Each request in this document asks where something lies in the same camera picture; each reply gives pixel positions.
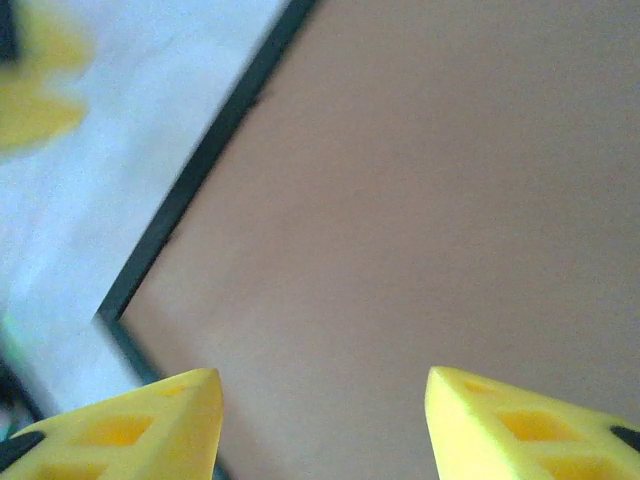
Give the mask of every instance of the black border strip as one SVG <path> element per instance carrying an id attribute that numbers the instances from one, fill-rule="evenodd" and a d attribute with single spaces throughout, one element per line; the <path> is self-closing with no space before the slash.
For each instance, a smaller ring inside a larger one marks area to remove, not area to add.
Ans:
<path id="1" fill-rule="evenodd" d="M 107 325 L 118 321 L 124 313 L 171 232 L 317 3 L 318 0 L 292 0 L 282 12 L 98 308 L 100 318 Z"/>

